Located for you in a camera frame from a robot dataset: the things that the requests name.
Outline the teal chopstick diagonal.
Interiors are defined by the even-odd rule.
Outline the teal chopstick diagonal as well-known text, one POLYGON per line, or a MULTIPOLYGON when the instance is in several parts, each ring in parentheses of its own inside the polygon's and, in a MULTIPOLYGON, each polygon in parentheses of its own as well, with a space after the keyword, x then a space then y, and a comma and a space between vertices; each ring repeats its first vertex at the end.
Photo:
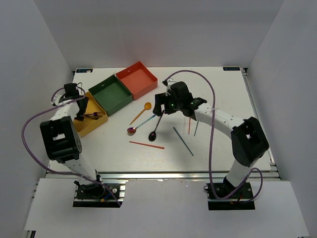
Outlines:
POLYGON ((188 147, 188 145, 186 144, 185 140, 182 138, 182 136, 180 135, 180 133, 178 132, 178 130, 173 127, 173 130, 175 131, 175 133, 177 134, 177 136, 179 137, 179 139, 182 141, 182 143, 184 144, 184 146, 186 147, 186 149, 189 151, 189 153, 194 156, 193 152, 190 150, 190 148, 188 147))

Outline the orange gold spoon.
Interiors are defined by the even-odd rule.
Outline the orange gold spoon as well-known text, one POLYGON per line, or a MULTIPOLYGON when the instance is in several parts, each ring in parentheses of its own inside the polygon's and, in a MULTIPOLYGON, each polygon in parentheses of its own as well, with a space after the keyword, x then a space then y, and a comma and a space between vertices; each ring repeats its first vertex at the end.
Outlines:
POLYGON ((152 104, 150 102, 146 102, 144 104, 144 108, 135 116, 135 118, 130 122, 130 125, 139 118, 139 116, 144 113, 145 111, 148 111, 152 108, 152 104))

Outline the black spoon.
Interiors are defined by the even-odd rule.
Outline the black spoon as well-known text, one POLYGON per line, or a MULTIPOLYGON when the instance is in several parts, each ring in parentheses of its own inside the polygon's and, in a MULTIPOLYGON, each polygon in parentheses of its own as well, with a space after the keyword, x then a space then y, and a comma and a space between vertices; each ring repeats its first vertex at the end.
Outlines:
POLYGON ((164 113, 165 113, 165 110, 162 111, 162 115, 159 117, 159 120, 158 120, 158 122, 157 122, 157 124, 156 124, 155 129, 154 129, 152 132, 150 132, 150 134, 149 134, 149 136, 148 136, 148 140, 149 140, 150 142, 153 142, 153 141, 156 140, 156 137, 157 137, 156 130, 157 130, 157 128, 158 128, 158 125, 159 125, 159 123, 160 123, 160 121, 161 121, 161 119, 162 119, 164 113))

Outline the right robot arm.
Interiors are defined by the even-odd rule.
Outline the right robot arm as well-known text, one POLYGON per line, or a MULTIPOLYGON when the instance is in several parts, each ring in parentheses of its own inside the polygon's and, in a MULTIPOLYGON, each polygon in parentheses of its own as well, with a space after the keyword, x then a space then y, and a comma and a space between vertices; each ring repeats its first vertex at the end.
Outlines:
POLYGON ((193 98, 185 82, 164 80, 164 93, 155 95, 153 113, 157 116, 180 111, 184 116, 211 126, 231 140, 234 162, 223 179, 222 187, 211 187, 217 199, 234 198, 242 191, 252 167, 269 149, 269 144, 259 120, 255 117, 241 119, 216 109, 205 99, 193 98))

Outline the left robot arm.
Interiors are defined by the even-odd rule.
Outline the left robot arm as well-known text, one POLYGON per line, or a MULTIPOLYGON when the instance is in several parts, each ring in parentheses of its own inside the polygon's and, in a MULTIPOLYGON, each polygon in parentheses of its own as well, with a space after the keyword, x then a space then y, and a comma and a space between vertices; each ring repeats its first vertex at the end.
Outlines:
POLYGON ((84 92, 79 92, 75 83, 65 84, 64 90, 62 96, 53 96, 52 103, 59 109, 49 121, 40 124, 46 153, 50 160, 77 174, 81 184, 89 183, 83 177, 93 180, 87 191, 94 198, 99 198, 104 194, 105 186, 98 172, 80 155, 82 143, 74 125, 75 119, 84 119, 88 98, 84 92))

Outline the iridescent blue purple spoon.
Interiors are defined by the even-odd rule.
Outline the iridescent blue purple spoon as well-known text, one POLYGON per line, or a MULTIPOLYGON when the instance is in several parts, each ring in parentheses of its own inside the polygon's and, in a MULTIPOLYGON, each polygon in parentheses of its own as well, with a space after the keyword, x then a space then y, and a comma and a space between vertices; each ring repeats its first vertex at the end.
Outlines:
POLYGON ((138 128, 140 128, 141 126, 143 126, 144 124, 146 124, 150 120, 154 119, 155 117, 156 117, 156 115, 153 115, 150 118, 148 118, 147 120, 145 120, 144 122, 142 122, 141 124, 139 124, 138 126, 128 128, 127 129, 127 133, 128 134, 134 134, 137 131, 138 128))

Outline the gold fork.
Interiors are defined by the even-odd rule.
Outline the gold fork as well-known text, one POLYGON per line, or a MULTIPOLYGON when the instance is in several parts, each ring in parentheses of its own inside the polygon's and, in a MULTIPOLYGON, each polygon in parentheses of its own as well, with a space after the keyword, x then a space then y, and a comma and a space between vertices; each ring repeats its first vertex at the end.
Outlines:
POLYGON ((101 119, 102 117, 92 117, 92 118, 90 118, 90 117, 85 117, 85 116, 83 116, 83 119, 84 120, 86 120, 86 119, 92 119, 92 120, 99 120, 99 119, 101 119))

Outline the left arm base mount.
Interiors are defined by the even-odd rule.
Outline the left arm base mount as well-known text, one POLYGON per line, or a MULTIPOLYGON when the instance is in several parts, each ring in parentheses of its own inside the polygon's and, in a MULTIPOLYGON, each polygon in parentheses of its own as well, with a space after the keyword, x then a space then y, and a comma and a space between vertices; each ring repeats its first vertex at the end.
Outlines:
POLYGON ((76 190, 74 194, 73 207, 75 208, 119 208, 122 205, 120 183, 104 183, 104 186, 88 182, 82 183, 75 180, 76 190))

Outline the purple fork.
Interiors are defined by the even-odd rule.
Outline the purple fork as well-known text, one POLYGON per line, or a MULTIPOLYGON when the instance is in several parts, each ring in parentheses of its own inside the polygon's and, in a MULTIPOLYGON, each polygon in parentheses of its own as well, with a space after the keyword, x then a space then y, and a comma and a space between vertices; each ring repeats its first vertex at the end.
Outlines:
POLYGON ((101 113, 101 112, 94 112, 94 113, 91 113, 91 114, 84 114, 84 116, 85 117, 90 117, 90 118, 92 118, 92 117, 102 117, 103 116, 103 114, 101 113))

